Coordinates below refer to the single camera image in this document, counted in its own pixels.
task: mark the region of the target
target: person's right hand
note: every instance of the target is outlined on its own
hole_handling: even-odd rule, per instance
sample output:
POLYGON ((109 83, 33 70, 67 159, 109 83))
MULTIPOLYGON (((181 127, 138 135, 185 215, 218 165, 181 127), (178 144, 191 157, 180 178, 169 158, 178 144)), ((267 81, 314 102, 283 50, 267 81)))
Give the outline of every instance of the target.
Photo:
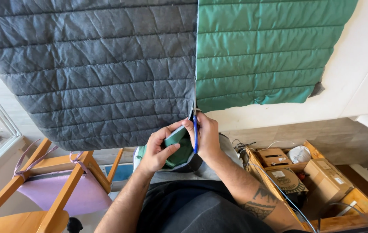
MULTIPOLYGON (((197 113, 197 121, 200 125, 198 129, 198 155, 204 159, 209 156, 221 154, 220 143, 218 140, 218 123, 208 118, 204 113, 197 113)), ((186 128, 191 137, 194 148, 194 125, 192 121, 184 120, 182 125, 186 128)))

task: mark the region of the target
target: black shirt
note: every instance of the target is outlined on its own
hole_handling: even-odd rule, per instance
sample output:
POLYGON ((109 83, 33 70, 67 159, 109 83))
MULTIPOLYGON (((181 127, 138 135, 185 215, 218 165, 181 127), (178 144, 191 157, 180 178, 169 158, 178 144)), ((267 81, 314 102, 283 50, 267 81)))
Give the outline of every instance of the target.
POLYGON ((151 184, 137 232, 274 233, 266 223, 241 209, 223 182, 213 180, 151 184))

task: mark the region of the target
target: purple seat cushion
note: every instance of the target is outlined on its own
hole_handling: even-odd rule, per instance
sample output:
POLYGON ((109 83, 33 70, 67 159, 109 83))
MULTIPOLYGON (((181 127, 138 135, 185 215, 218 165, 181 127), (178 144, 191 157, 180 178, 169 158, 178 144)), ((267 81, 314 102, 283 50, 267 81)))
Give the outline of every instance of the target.
MULTIPOLYGON (((70 176, 68 172, 71 171, 52 172, 31 177, 18 188, 18 191, 34 201, 43 210, 49 210, 68 180, 70 176)), ((64 210, 70 216, 89 214, 108 209, 111 203, 111 198, 88 170, 88 173, 83 174, 80 178, 64 210)))

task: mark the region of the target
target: white bag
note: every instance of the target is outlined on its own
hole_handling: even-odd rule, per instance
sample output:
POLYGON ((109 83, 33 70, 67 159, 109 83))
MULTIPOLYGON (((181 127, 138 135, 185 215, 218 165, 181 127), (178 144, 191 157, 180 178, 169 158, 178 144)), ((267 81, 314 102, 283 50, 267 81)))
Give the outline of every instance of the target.
POLYGON ((297 146, 287 153, 293 163, 309 162, 312 158, 311 152, 306 146, 297 146))

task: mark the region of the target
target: gray quilted blanket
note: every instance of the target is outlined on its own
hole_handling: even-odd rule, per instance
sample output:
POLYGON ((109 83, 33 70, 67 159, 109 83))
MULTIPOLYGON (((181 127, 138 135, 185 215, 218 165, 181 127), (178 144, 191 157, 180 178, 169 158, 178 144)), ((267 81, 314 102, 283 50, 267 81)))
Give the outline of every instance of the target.
POLYGON ((0 78, 68 151, 142 146, 188 116, 197 0, 0 0, 0 78))

